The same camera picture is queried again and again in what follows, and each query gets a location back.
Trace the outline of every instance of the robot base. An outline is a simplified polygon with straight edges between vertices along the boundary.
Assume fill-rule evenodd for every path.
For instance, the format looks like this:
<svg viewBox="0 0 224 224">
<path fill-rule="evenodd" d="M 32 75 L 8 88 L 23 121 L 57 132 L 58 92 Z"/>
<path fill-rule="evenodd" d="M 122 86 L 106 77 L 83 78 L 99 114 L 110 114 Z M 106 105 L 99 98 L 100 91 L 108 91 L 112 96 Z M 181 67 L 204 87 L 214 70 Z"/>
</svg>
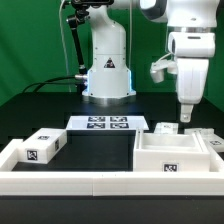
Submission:
<svg viewBox="0 0 224 224">
<path fill-rule="evenodd" d="M 128 96 L 122 98 L 99 98 L 99 97 L 92 97 L 92 96 L 85 96 L 83 95 L 83 101 L 89 103 L 95 103 L 98 105 L 109 106 L 109 105 L 121 105 L 130 102 L 134 102 L 136 99 L 135 94 L 130 94 Z"/>
</svg>

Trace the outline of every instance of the white cube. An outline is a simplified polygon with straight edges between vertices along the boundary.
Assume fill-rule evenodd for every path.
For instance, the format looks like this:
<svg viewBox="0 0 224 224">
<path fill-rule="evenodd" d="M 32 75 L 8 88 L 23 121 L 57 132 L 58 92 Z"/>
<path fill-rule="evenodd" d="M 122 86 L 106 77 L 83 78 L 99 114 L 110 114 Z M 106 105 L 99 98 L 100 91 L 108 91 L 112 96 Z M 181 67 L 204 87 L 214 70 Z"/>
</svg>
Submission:
<svg viewBox="0 0 224 224">
<path fill-rule="evenodd" d="M 210 153 L 200 133 L 192 135 L 136 132 L 134 171 L 209 171 Z"/>
<path fill-rule="evenodd" d="M 41 128 L 18 147 L 18 161 L 47 164 L 66 143 L 66 130 Z"/>
</svg>

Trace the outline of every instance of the black cable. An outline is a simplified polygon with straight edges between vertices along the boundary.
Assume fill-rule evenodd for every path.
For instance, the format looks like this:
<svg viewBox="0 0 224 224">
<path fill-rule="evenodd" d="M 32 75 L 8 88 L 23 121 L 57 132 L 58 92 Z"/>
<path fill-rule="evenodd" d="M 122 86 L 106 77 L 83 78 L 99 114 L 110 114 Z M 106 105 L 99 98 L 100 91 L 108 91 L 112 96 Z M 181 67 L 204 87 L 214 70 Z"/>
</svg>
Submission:
<svg viewBox="0 0 224 224">
<path fill-rule="evenodd" d="M 29 89 L 29 88 L 31 88 L 31 87 L 33 87 L 33 86 L 35 86 L 35 85 L 48 85 L 48 84 L 50 84 L 50 85 L 72 85 L 72 84 L 74 84 L 74 85 L 77 85 L 77 84 L 79 84 L 78 82 L 64 82 L 64 83 L 62 83 L 62 82 L 59 82 L 59 83 L 54 83 L 54 82 L 37 82 L 37 83 L 33 83 L 33 84 L 31 84 L 31 85 L 29 85 L 29 86 L 27 86 L 23 91 L 22 91 L 22 93 L 25 93 L 26 92 L 26 90 L 27 89 Z"/>
<path fill-rule="evenodd" d="M 82 49 L 81 49 L 81 45 L 80 45 L 80 40 L 79 40 L 79 35 L 78 35 L 78 31 L 77 28 L 79 25 L 84 24 L 85 23 L 85 19 L 84 17 L 87 16 L 89 13 L 86 11 L 80 11 L 82 12 L 81 14 L 76 14 L 76 16 L 68 16 L 67 18 L 67 23 L 69 24 L 70 28 L 71 28 L 71 32 L 72 32 L 72 37 L 74 40 L 74 44 L 75 44 L 75 49 L 76 49 L 76 54 L 77 54 L 77 59 L 78 59 L 78 63 L 79 63 L 79 73 L 80 74 L 86 74 L 87 73 L 87 69 L 84 63 L 84 59 L 83 59 L 83 54 L 82 54 Z"/>
<path fill-rule="evenodd" d="M 60 81 L 60 80 L 64 80 L 64 79 L 75 79 L 75 77 L 73 75 L 70 75 L 70 76 L 62 76 L 62 77 L 57 77 L 57 78 L 53 78 L 53 79 L 48 79 L 48 80 L 44 81 L 42 84 L 39 84 L 33 90 L 33 92 L 37 92 L 40 88 L 42 88 L 44 85 L 46 85 L 47 83 L 45 83 L 45 82 L 55 82 L 55 81 Z"/>
</svg>

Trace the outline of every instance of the open box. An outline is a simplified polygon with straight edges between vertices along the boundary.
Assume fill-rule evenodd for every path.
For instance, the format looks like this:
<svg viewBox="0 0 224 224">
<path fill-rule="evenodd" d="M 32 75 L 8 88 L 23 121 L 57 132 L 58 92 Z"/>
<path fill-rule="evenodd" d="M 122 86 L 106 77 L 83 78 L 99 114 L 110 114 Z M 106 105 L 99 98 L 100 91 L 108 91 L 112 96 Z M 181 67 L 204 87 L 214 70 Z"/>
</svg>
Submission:
<svg viewBox="0 0 224 224">
<path fill-rule="evenodd" d="M 136 132 L 134 171 L 208 172 L 210 153 L 199 133 L 191 135 Z"/>
</svg>

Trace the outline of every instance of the white block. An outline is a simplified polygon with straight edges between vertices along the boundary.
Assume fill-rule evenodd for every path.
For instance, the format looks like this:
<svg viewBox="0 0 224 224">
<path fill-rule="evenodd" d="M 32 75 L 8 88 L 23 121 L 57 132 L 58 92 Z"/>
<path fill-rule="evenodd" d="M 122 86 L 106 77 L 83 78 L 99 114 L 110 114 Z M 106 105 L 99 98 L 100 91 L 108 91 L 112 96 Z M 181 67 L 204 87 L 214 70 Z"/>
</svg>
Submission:
<svg viewBox="0 0 224 224">
<path fill-rule="evenodd" d="M 127 178 L 126 195 L 221 195 L 222 176 L 215 172 L 135 172 Z"/>
<path fill-rule="evenodd" d="M 193 132 L 199 131 L 204 140 L 208 142 L 208 144 L 216 151 L 216 152 L 224 152 L 224 139 L 220 138 L 218 135 L 214 133 L 214 129 L 212 128 L 191 128 L 185 129 L 185 134 L 190 134 Z"/>
<path fill-rule="evenodd" d="M 199 133 L 163 135 L 136 132 L 134 171 L 209 171 L 210 153 Z"/>
<path fill-rule="evenodd" d="M 93 178 L 93 196 L 125 195 L 125 172 L 98 173 Z"/>
<path fill-rule="evenodd" d="M 204 141 L 206 147 L 210 152 L 210 171 L 211 172 L 224 172 L 224 161 L 219 154 L 211 147 L 209 142 Z"/>
<path fill-rule="evenodd" d="M 66 130 L 149 130 L 144 116 L 71 116 Z"/>
<path fill-rule="evenodd" d="M 154 134 L 178 134 L 178 123 L 157 123 Z"/>
<path fill-rule="evenodd" d="M 66 130 L 41 128 L 19 146 L 18 160 L 47 164 L 66 143 Z"/>
<path fill-rule="evenodd" d="M 11 171 L 18 162 L 17 147 L 22 139 L 13 139 L 0 153 L 0 171 Z"/>
<path fill-rule="evenodd" d="M 93 177 L 93 172 L 0 172 L 0 192 L 1 195 L 92 196 Z"/>
</svg>

